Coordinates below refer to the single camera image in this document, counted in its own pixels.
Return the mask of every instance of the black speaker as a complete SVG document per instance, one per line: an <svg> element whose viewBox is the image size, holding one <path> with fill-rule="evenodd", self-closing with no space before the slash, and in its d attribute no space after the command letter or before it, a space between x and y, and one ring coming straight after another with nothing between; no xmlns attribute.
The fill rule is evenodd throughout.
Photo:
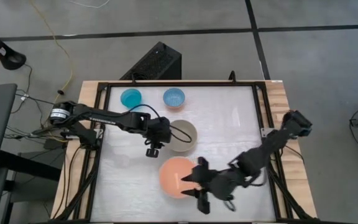
<svg viewBox="0 0 358 224"><path fill-rule="evenodd" d="M181 53L158 42L120 80L181 80Z"/></svg>

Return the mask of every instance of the tabletop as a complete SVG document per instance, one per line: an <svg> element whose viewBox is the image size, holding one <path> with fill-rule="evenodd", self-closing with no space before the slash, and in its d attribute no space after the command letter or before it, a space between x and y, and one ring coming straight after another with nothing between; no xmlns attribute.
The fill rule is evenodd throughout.
<svg viewBox="0 0 358 224"><path fill-rule="evenodd" d="M130 81L85 81L83 82L81 91L80 91L80 97L78 99L79 103L86 104L88 106L93 107L95 104L96 99L96 93L98 89L99 82L108 82L108 83L129 83ZM229 80L147 80L142 82L231 82ZM284 84L282 81L278 80L269 80L265 81L265 86L267 89L267 96L270 104L270 110L271 115L273 118L274 126L276 128L279 128L282 122L283 115L290 109L288 105L287 96L285 94ZM105 91L102 91L101 100L99 104L99 108L103 108L104 103L104 97L105 97ZM262 111L262 119L265 125L267 125L267 114L265 112L264 108L264 101L262 97L259 99L260 101L260 107ZM89 121L82 121L81 122L85 127L90 126ZM67 147L67 156L65 159L66 164L69 164L72 161L72 168L71 168L71 174L70 174L70 188L68 190L68 198L66 197L66 193L63 195L63 171L66 172L66 176L68 176L69 168L66 166L66 169L62 169L62 174L60 176L60 181L57 189L57 193L55 196L55 202L53 205L53 210L51 213L51 218L53 218L56 214L59 215L63 210L64 206L61 206L61 208L58 211L58 207L60 203L63 201L63 205L67 202L70 202L71 199L74 197L74 195L77 193L78 186L80 183L80 176L83 169L83 163L84 163L84 157L85 157L85 151L80 150L75 154L76 149L80 145L79 141L74 140L70 141L68 143ZM298 141L291 140L287 144L292 149L296 150L300 153L300 148L298 145ZM310 192L310 187L308 184L308 178L306 175L305 167L303 165L302 160L296 155L295 153L284 150L282 155L282 164L283 164L283 170L285 174L285 180L287 183L287 188L291 192L291 194L294 196L296 201L301 205L301 207L305 210L306 213L311 215L312 217L316 216L316 210L314 208L313 199ZM88 164L88 172L90 171L91 166L93 165L93 160L91 159ZM285 206L283 202L282 194L280 193L280 190L277 189L277 198L278 198L278 204L280 207L280 213L281 217L287 217L287 214L285 212ZM79 218L85 218L86 216L86 206L88 203L88 197L89 197L89 188L85 192L82 200L81 200L81 207L79 212Z"/></svg>

